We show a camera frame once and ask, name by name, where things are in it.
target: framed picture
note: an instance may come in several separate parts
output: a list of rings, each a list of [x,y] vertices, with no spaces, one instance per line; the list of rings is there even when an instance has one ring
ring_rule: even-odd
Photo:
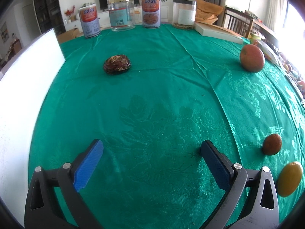
[[[6,22],[4,22],[3,26],[1,27],[0,33],[3,43],[5,43],[10,37],[9,31],[7,30]]]

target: transparent jar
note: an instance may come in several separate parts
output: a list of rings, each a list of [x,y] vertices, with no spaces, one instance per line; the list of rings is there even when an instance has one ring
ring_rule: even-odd
[[[173,23],[179,29],[194,28],[196,16],[196,2],[189,0],[173,0]]]
[[[114,32],[135,28],[134,0],[107,0],[111,30]]]

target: white label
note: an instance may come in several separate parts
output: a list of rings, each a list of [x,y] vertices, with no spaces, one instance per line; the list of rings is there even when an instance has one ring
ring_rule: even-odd
[[[193,25],[196,11],[188,9],[179,9],[178,23],[182,25]]]

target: apple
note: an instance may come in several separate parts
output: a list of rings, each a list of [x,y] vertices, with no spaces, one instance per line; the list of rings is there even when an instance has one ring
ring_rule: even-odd
[[[247,44],[243,46],[239,55],[242,66],[250,72],[259,72],[265,64],[265,57],[261,49],[256,45]]]

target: green tablecloth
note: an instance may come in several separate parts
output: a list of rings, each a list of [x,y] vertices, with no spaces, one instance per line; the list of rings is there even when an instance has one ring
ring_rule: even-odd
[[[275,180],[289,162],[305,168],[297,95],[268,61],[259,73],[244,71],[242,45],[162,25],[104,30],[61,47],[66,63],[36,123],[29,179],[36,166],[58,168],[102,140],[103,157],[80,193],[105,228],[198,229],[224,194],[199,155],[205,139],[245,168],[269,166]],[[117,54],[132,67],[108,75],[103,62]],[[271,133],[282,136],[283,147],[264,156],[260,148]],[[303,177],[290,197],[279,197],[280,220],[304,184]]]

